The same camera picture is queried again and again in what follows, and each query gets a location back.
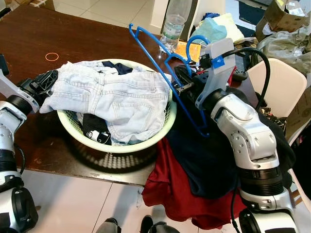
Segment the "laundry basket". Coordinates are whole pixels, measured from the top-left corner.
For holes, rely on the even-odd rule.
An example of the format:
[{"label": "laundry basket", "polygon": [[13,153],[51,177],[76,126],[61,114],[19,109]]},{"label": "laundry basket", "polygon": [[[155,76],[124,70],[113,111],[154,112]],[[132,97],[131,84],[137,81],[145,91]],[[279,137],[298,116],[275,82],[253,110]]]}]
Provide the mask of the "laundry basket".
[{"label": "laundry basket", "polygon": [[[102,61],[111,61],[112,63],[122,63],[128,67],[137,67],[140,66],[145,70],[148,71],[153,71],[147,66],[144,66],[140,63],[137,62],[132,62],[128,60],[122,60],[122,59],[104,59]],[[93,141],[86,136],[83,135],[82,129],[81,129],[81,124],[78,122],[76,119],[76,113],[72,111],[67,111],[67,110],[58,110],[57,114],[58,117],[63,124],[64,128],[68,131],[68,133],[74,137],[76,140],[81,142],[82,144],[96,149],[100,151],[105,151],[105,152],[110,152],[110,153],[130,153],[130,152],[135,152],[139,151],[145,148],[148,148],[155,143],[157,143],[159,140],[161,140],[171,129],[175,118],[176,118],[176,112],[177,112],[177,106],[176,103],[172,100],[172,91],[170,92],[170,97],[169,97],[169,103],[168,107],[166,109],[166,116],[165,116],[165,122],[163,125],[163,128],[155,134],[153,137],[149,138],[148,140],[137,143],[134,145],[126,145],[126,146],[110,146],[106,144],[101,144],[99,142]]]}]

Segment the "plastic bag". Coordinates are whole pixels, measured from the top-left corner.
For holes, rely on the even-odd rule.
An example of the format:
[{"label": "plastic bag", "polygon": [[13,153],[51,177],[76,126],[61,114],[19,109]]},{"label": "plastic bag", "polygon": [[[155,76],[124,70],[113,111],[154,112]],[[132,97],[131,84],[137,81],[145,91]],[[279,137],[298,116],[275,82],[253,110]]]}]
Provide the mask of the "plastic bag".
[{"label": "plastic bag", "polygon": [[[279,59],[306,75],[311,70],[311,32],[310,26],[303,27],[295,32],[277,32],[258,45],[268,58]],[[252,56],[252,64],[261,60]]]}]

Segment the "light blue jeans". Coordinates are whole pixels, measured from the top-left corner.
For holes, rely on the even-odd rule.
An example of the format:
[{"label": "light blue jeans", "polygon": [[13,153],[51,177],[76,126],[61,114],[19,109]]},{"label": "light blue jeans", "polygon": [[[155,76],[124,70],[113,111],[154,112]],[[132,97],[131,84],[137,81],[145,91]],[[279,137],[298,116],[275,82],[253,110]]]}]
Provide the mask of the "light blue jeans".
[{"label": "light blue jeans", "polygon": [[163,127],[170,88],[159,73],[99,73],[98,67],[68,62],[59,68],[51,91],[40,113],[94,114],[106,120],[113,145],[126,145],[145,141]]}]

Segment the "wooden table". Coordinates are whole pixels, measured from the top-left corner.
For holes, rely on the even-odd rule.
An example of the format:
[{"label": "wooden table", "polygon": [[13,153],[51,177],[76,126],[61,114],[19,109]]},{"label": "wooden table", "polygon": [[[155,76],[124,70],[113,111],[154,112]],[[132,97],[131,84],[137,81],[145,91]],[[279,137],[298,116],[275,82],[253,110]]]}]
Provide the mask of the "wooden table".
[{"label": "wooden table", "polygon": [[[163,64],[166,57],[159,57],[157,44],[143,34],[140,39],[166,71]],[[49,52],[57,53],[59,59],[47,61],[45,56]],[[119,58],[154,68],[127,28],[27,5],[19,6],[1,19],[0,53],[4,54],[10,69],[8,78],[14,83],[59,68],[67,61]],[[256,102],[249,80],[244,81],[239,89],[251,102]],[[56,112],[29,115],[16,133],[16,143],[26,154],[26,168],[35,171],[144,185],[154,167],[154,156],[144,167],[124,173],[111,173],[111,170],[92,166],[74,150],[81,144],[63,128]],[[88,151],[101,156],[99,151]],[[155,147],[149,148],[146,153],[155,154]]]}]

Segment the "black cable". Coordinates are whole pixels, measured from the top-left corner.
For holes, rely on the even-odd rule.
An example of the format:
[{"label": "black cable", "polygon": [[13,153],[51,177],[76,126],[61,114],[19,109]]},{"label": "black cable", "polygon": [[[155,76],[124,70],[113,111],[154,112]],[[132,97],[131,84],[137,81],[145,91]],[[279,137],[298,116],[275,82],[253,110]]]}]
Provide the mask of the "black cable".
[{"label": "black cable", "polygon": [[19,150],[21,157],[23,158],[23,164],[22,164],[21,169],[20,169],[20,174],[23,174],[23,172],[25,170],[25,165],[26,165],[26,158],[25,158],[23,150],[16,143],[14,143],[14,146]]},{"label": "black cable", "polygon": [[234,185],[234,192],[233,192],[232,199],[231,199],[230,212],[231,212],[232,225],[233,225],[234,229],[236,230],[236,232],[240,233],[239,228],[238,228],[238,224],[234,220],[234,212],[233,212],[234,200],[235,200],[235,196],[236,196],[237,191],[238,191],[238,184],[239,184],[239,176],[237,175],[236,180],[235,180],[235,185]]},{"label": "black cable", "polygon": [[268,84],[269,84],[269,80],[270,80],[270,64],[269,64],[269,60],[268,58],[266,57],[266,55],[264,55],[264,53],[258,49],[255,49],[255,48],[251,48],[251,47],[247,47],[247,48],[241,48],[241,49],[235,49],[235,50],[231,50],[231,51],[228,51],[228,52],[225,52],[222,57],[225,58],[227,56],[230,56],[230,55],[233,55],[235,53],[239,53],[239,52],[254,52],[256,54],[258,54],[262,59],[263,59],[263,62],[264,64],[266,65],[266,79],[264,81],[264,85],[263,85],[263,89],[262,89],[262,92],[261,92],[261,96],[258,100],[258,104],[255,108],[255,110],[258,112],[262,102],[263,102],[263,98],[266,94],[266,91],[267,91],[267,88],[268,88]]}]

